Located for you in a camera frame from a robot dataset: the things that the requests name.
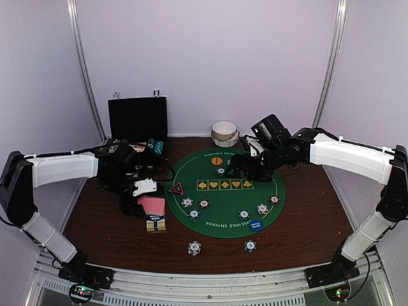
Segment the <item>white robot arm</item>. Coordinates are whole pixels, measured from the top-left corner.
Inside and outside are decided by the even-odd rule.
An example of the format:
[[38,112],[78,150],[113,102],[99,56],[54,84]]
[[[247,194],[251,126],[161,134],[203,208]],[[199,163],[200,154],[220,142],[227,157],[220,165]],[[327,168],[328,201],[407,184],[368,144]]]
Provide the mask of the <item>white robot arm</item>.
[[408,216],[407,151],[373,147],[344,140],[319,128],[303,128],[294,135],[270,115],[252,127],[258,140],[246,136],[243,145],[249,151],[233,156],[226,176],[271,181],[277,168],[296,163],[325,165],[368,177],[385,185],[377,207],[360,227],[339,247],[328,266],[305,271],[311,288],[342,281],[354,269],[355,262],[383,235]]
[[11,225],[20,228],[39,247],[46,249],[64,267],[60,277],[71,281],[87,277],[86,256],[40,214],[33,200],[33,189],[71,179],[99,177],[130,207],[141,209],[136,199],[157,191],[151,179],[135,180],[126,176],[138,159],[127,145],[115,154],[85,152],[46,157],[23,156],[12,152],[0,178],[0,203]]

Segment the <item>red triangle marker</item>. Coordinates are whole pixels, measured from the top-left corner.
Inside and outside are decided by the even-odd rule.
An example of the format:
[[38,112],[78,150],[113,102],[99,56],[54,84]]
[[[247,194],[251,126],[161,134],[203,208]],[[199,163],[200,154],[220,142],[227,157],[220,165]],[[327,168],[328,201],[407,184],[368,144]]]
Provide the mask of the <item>red triangle marker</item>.
[[170,188],[168,192],[172,194],[181,194],[182,196],[184,195],[183,186],[181,186],[180,182],[175,184],[172,188]]

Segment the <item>brown wooden surface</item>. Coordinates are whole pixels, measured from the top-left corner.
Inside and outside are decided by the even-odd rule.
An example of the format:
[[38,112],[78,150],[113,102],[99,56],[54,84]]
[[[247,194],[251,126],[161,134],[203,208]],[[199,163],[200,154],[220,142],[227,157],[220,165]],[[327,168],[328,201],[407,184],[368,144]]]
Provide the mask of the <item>brown wooden surface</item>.
[[[168,160],[177,161],[197,150],[213,147],[209,138],[172,138]],[[163,273],[260,272],[330,261],[352,229],[326,173],[321,167],[299,165],[284,177],[286,204],[278,219],[250,237],[254,253],[244,251],[249,238],[216,239],[191,231],[166,208],[166,233],[147,233],[145,220],[123,215],[118,197],[86,183],[66,227],[65,235],[88,256],[90,263]],[[281,175],[291,173],[286,167]],[[203,248],[187,253],[190,241]]]

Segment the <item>metal bracket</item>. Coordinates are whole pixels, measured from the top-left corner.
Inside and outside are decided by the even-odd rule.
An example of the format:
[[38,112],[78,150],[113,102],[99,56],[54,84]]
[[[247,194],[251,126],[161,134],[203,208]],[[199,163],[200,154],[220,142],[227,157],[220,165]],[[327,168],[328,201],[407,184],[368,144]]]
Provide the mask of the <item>metal bracket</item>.
[[113,95],[113,98],[114,98],[115,100],[119,100],[119,99],[120,99],[120,92],[119,92],[119,91],[115,91],[112,95]]

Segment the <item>poker table mat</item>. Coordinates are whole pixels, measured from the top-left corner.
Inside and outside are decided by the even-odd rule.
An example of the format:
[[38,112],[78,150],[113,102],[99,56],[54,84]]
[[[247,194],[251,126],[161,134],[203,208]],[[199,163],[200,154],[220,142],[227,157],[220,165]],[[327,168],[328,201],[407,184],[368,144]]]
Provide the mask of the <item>poker table mat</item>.
[[[261,221],[263,228],[266,228],[278,218],[285,203],[285,185],[277,172],[269,183],[252,182],[244,178],[228,179],[217,174],[217,169],[226,169],[231,156],[237,153],[242,154],[244,151],[231,148],[206,149],[176,164],[175,177],[166,183],[166,190],[180,182],[184,195],[166,193],[166,203],[184,226],[214,238],[240,238],[256,233],[249,227],[252,220]],[[278,205],[269,203],[271,196],[279,197]],[[184,208],[181,204],[184,198],[193,199],[193,205]],[[201,200],[208,200],[210,207],[201,209],[198,206]],[[265,215],[260,215],[256,209],[262,203],[269,208],[269,213]],[[200,212],[196,220],[189,218],[192,209]],[[240,210],[248,210],[250,218],[241,220],[238,216]]]

